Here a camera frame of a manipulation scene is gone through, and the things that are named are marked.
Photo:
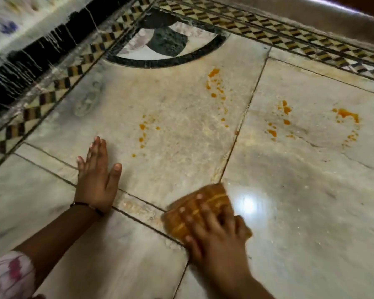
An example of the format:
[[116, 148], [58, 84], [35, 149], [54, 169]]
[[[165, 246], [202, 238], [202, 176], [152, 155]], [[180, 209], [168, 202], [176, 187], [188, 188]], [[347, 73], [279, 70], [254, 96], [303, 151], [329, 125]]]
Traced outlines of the person's right hand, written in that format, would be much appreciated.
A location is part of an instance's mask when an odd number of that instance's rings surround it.
[[205, 222], [204, 228], [194, 222], [184, 208], [180, 209], [181, 217], [191, 231], [191, 236], [198, 242], [203, 255], [202, 261], [193, 261], [193, 264], [204, 277], [221, 272], [250, 272], [244, 233], [237, 232], [237, 223], [242, 221], [236, 220], [234, 210], [229, 205], [224, 206], [218, 218], [202, 199], [202, 196], [197, 196]]

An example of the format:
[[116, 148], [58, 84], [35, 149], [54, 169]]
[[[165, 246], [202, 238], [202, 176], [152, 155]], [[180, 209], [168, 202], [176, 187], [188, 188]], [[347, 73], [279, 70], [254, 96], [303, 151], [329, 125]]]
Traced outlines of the person's right forearm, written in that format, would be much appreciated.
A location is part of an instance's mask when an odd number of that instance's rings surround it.
[[212, 273], [204, 280], [217, 299], [276, 299], [250, 272]]

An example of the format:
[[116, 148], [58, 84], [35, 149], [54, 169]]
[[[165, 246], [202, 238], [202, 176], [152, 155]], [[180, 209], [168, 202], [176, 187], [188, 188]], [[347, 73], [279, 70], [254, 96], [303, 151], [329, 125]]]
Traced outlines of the orange checked cleaning cloth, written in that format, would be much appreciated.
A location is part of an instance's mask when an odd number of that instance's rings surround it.
[[161, 216], [161, 222], [165, 232], [169, 236], [179, 241], [184, 241], [187, 236], [192, 235], [189, 228], [185, 225], [185, 221], [181, 217], [181, 208], [185, 209], [194, 222], [203, 228], [205, 227], [200, 206], [197, 202], [198, 195], [202, 196], [202, 200], [205, 201], [212, 213], [218, 218], [220, 218], [224, 206], [231, 206], [231, 200], [221, 182], [203, 186], [200, 189], [175, 200], [167, 206], [166, 211]]

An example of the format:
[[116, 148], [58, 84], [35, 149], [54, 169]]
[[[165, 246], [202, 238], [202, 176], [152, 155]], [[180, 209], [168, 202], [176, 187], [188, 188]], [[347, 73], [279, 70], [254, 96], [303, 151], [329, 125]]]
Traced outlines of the person's left hand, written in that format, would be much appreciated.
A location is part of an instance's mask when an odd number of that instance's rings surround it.
[[110, 211], [117, 191], [108, 191], [110, 170], [106, 141], [96, 136], [90, 144], [86, 158], [86, 173], [78, 177], [73, 205], [85, 205], [103, 215]]

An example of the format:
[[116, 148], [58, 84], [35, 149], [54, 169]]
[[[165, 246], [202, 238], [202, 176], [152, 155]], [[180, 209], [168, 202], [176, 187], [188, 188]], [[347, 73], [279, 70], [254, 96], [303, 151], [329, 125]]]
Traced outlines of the white blue patterned fabric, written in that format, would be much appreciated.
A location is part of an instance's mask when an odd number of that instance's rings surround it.
[[7, 55], [66, 24], [93, 0], [0, 0], [0, 55]]

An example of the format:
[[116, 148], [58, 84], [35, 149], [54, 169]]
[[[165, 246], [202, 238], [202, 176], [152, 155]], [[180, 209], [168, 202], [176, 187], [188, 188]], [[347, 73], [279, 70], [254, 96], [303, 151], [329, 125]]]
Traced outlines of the person's left forearm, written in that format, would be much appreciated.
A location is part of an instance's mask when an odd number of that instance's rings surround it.
[[14, 249], [35, 267], [35, 291], [67, 250], [103, 215], [85, 205], [73, 205]]

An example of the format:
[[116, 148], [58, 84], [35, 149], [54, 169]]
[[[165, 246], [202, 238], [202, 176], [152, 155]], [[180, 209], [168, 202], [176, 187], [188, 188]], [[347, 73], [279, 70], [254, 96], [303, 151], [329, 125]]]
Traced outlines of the orange spill spots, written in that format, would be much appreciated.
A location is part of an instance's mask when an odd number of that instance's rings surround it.
[[266, 128], [264, 133], [270, 141], [276, 143], [278, 140], [296, 139], [292, 129], [291, 112], [293, 107], [286, 100], [275, 103], [270, 114], [264, 119]]
[[162, 127], [158, 115], [153, 113], [143, 114], [138, 124], [138, 144], [136, 146], [136, 151], [131, 154], [131, 157], [135, 159], [139, 156], [145, 156], [145, 150], [152, 144], [152, 139], [155, 138], [160, 131], [162, 131]]
[[230, 128], [227, 115], [229, 113], [228, 109], [228, 97], [227, 90], [224, 85], [223, 77], [221, 75], [219, 68], [212, 68], [208, 73], [205, 82], [205, 88], [211, 103], [214, 106], [215, 117], [226, 129]]
[[344, 150], [350, 148], [351, 144], [357, 142], [359, 136], [359, 130], [361, 129], [360, 116], [359, 114], [353, 113], [344, 108], [333, 108], [332, 112], [336, 114], [335, 119], [337, 124], [344, 124], [348, 122], [352, 125], [352, 130], [341, 144], [341, 147]]

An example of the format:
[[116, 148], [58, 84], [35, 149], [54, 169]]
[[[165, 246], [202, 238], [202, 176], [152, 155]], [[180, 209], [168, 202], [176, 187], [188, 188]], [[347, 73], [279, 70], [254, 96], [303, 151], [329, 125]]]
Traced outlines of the white pink patterned sleeve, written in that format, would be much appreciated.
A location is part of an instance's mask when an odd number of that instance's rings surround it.
[[0, 257], [0, 299], [31, 299], [35, 267], [24, 253], [10, 251]]

